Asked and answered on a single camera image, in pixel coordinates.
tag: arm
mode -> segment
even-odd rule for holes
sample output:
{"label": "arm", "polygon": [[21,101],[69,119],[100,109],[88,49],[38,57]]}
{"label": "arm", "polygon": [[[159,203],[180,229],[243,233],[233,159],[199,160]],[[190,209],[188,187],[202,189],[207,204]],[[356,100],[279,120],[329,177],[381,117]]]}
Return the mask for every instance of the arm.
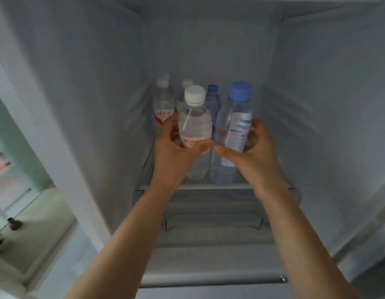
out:
{"label": "arm", "polygon": [[132,299],[136,296],[171,196],[194,159],[212,145],[212,141],[206,141],[182,149],[173,144],[179,137],[178,118],[179,114],[169,117],[155,141],[155,169],[149,189],[76,281],[66,299]]}
{"label": "arm", "polygon": [[263,123],[254,119],[253,147],[244,153],[225,147],[215,152],[232,161],[253,186],[269,216],[271,230],[296,299],[358,299],[285,187],[275,146]]}

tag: dark blue bottle cap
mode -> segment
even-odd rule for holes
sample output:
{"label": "dark blue bottle cap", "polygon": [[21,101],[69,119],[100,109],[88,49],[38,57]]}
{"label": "dark blue bottle cap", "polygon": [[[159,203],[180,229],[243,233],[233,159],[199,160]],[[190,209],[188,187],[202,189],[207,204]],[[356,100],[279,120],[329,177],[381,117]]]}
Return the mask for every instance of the dark blue bottle cap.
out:
{"label": "dark blue bottle cap", "polygon": [[251,99],[252,85],[247,82],[234,82],[230,88],[230,99],[236,102],[247,102]]}
{"label": "dark blue bottle cap", "polygon": [[215,84],[208,85],[208,92],[217,92],[219,90],[219,86]]}

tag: brown object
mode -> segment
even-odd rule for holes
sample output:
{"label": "brown object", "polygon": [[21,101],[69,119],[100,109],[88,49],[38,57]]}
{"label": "brown object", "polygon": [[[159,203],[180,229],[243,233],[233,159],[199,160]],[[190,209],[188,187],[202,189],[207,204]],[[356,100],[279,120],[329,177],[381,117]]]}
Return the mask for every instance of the brown object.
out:
{"label": "brown object", "polygon": [[10,226],[10,229],[12,231],[19,230],[21,228],[21,226],[23,225],[22,221],[18,221],[16,219],[12,218],[12,217],[7,219],[7,221],[8,221],[8,225]]}

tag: person's left hand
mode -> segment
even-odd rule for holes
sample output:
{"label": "person's left hand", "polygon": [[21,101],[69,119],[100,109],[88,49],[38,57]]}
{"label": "person's left hand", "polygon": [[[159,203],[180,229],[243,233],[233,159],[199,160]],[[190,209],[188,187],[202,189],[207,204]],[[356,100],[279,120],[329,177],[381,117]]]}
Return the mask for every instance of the person's left hand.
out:
{"label": "person's left hand", "polygon": [[165,120],[154,145],[155,169],[151,184],[170,191],[177,189],[193,161],[213,144],[212,140],[207,140],[195,144],[190,149],[176,146],[173,142],[180,139],[177,123],[179,115],[177,112]]}

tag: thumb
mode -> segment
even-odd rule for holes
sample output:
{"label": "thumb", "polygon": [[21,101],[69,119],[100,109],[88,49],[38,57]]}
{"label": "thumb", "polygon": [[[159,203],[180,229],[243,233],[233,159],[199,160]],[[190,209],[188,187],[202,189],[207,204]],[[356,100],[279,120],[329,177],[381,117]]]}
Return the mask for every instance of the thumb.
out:
{"label": "thumb", "polygon": [[196,143],[189,149],[189,154],[195,159],[197,156],[209,150],[212,145],[212,140],[201,141],[199,143]]}
{"label": "thumb", "polygon": [[238,160],[242,156],[241,152],[238,152],[236,150],[227,148],[227,147],[222,147],[222,146],[216,146],[215,147],[215,152],[220,155],[221,157],[224,157],[225,159],[228,159],[235,165],[237,165]]}

